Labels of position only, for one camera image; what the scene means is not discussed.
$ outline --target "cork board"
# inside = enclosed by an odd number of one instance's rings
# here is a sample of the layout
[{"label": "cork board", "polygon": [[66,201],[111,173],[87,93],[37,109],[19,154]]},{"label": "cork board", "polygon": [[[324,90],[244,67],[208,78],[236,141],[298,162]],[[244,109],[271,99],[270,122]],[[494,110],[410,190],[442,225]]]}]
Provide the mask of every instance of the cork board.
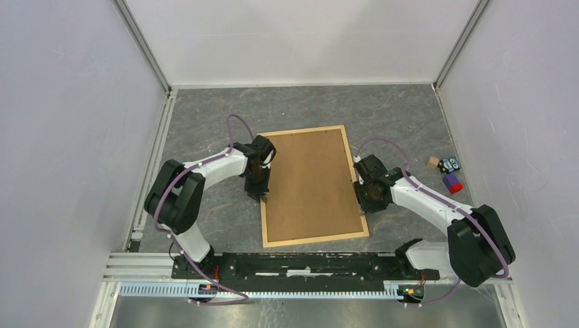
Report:
[{"label": "cork board", "polygon": [[261,135],[277,149],[261,202],[264,247],[369,236],[343,125]]}]

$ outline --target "red block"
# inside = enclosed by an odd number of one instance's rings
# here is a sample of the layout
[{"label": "red block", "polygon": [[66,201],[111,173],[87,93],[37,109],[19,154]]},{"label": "red block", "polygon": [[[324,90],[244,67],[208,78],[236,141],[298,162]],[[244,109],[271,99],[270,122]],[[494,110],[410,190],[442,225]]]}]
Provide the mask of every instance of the red block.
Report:
[{"label": "red block", "polygon": [[453,195],[461,190],[462,190],[462,183],[460,183],[460,182],[449,188],[449,191]]}]

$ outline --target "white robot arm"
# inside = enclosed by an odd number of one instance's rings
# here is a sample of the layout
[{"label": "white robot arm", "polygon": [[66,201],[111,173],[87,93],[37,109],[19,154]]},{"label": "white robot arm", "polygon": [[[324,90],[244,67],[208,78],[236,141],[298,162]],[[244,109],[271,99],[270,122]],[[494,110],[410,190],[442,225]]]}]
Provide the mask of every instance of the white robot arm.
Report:
[{"label": "white robot arm", "polygon": [[271,142],[258,135],[252,143],[242,145],[235,143],[234,148],[195,162],[179,163],[169,160],[163,164],[159,175],[145,200],[145,210],[153,215],[162,194],[175,177],[192,166],[195,166],[171,191],[160,210],[158,224],[171,231],[185,251],[195,262],[201,262],[212,250],[197,226],[197,215],[203,191],[216,183],[232,177],[246,179],[245,191],[260,200],[267,195],[270,166],[275,156]]},{"label": "white robot arm", "polygon": [[515,260],[513,247],[491,207],[460,204],[424,186],[408,172],[406,178],[400,167],[387,170],[374,155],[355,161],[359,178],[354,189],[364,212],[378,212],[394,203],[420,215],[447,235],[447,243],[414,239],[401,247],[399,250],[405,253],[413,269],[435,269],[441,275],[454,273],[476,287],[503,268],[490,244],[464,213],[477,220],[507,264]]}]

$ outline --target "purple block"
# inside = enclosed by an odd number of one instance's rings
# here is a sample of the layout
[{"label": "purple block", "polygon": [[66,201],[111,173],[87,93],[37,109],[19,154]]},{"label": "purple block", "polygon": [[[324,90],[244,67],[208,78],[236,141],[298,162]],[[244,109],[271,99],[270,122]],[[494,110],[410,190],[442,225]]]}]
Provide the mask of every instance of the purple block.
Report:
[{"label": "purple block", "polygon": [[447,186],[447,189],[450,189],[452,186],[458,185],[460,183],[454,173],[447,174],[444,176],[444,178],[442,178],[442,181],[444,182],[444,185]]}]

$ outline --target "small cube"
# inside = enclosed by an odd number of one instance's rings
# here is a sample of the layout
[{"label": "small cube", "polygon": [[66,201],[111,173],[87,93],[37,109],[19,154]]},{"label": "small cube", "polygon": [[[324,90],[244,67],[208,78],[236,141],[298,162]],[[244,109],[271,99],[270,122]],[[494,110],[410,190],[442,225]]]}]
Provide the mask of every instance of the small cube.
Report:
[{"label": "small cube", "polygon": [[454,173],[447,174],[442,178],[442,181],[452,195],[462,190],[462,183],[460,183]]},{"label": "small cube", "polygon": [[438,162],[440,162],[438,157],[430,156],[430,159],[426,162],[426,166],[431,169],[436,169],[436,167],[438,167]]}]

